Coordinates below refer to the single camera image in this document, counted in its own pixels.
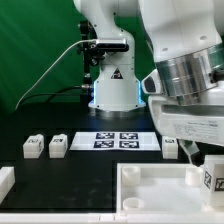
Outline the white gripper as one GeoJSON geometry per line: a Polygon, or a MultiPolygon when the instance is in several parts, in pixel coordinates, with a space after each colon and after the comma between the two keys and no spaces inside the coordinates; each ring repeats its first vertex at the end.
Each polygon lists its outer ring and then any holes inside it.
{"type": "Polygon", "coordinates": [[[162,96],[150,96],[148,104],[156,130],[180,139],[179,145],[191,165],[201,166],[204,162],[194,141],[224,146],[224,106],[179,106],[162,96]]]}

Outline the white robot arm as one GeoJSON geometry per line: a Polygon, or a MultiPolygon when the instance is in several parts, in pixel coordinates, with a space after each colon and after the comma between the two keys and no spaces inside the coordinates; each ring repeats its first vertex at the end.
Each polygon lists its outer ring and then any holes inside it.
{"type": "Polygon", "coordinates": [[[100,75],[89,107],[106,116],[149,107],[159,134],[186,153],[224,146],[224,0],[73,0],[96,31],[100,75]],[[116,16],[138,16],[156,69],[134,75],[134,39],[116,16]]]}

